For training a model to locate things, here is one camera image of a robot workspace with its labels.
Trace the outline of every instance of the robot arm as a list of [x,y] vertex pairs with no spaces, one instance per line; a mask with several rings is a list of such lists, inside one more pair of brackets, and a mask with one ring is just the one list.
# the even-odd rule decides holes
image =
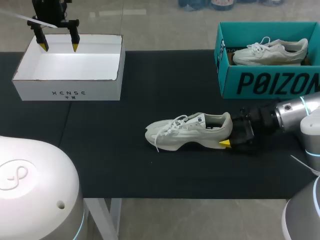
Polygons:
[[[72,0],[32,0],[35,16],[32,18],[58,28],[68,28],[71,35],[73,50],[76,51],[80,41],[77,27],[79,20],[66,20],[67,3]],[[32,21],[27,22],[28,26],[34,31],[36,42],[47,52],[49,45],[42,31],[41,25]]]
[[[320,149],[317,150],[320,143],[320,92],[265,106],[243,108],[239,115],[232,117],[232,121],[232,134],[221,142],[225,147],[251,150],[266,135],[279,130],[288,133],[301,125],[310,164],[320,157]],[[313,167],[320,171],[320,164]]]

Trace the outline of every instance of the shoe tongue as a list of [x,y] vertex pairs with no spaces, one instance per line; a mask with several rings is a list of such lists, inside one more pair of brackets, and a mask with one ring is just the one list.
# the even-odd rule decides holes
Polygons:
[[201,113],[188,121],[185,122],[186,124],[192,124],[192,123],[199,123],[204,129],[206,128],[206,118],[205,114]]

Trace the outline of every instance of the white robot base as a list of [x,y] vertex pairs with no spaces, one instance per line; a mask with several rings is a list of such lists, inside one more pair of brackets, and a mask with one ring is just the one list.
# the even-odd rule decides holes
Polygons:
[[77,170],[59,148],[0,136],[0,240],[86,240]]

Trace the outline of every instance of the teal shoe box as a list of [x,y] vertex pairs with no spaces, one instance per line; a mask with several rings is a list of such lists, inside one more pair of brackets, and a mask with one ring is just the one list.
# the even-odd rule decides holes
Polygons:
[[[264,37],[298,42],[309,41],[301,66],[237,66],[229,61],[232,52],[260,43]],[[225,99],[291,99],[320,91],[320,26],[317,22],[221,22],[214,60]]]

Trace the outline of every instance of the shoe sole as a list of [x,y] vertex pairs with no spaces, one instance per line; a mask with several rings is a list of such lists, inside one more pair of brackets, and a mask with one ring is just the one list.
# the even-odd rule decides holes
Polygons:
[[[147,140],[151,145],[153,145],[155,147],[155,143],[154,142],[150,142],[149,140]],[[200,140],[200,141],[192,141],[193,143],[198,143],[202,146],[204,146],[205,148],[209,148],[209,149],[225,149],[225,146],[221,146],[220,143],[216,142],[216,141],[210,141],[210,140]],[[177,151],[179,148],[181,148],[183,145],[190,143],[190,141],[186,141],[184,143],[181,144],[175,144],[175,145],[170,145],[170,146],[165,146],[165,145],[158,145],[157,144],[157,148],[158,149],[162,149],[162,150],[166,150],[166,151]]]

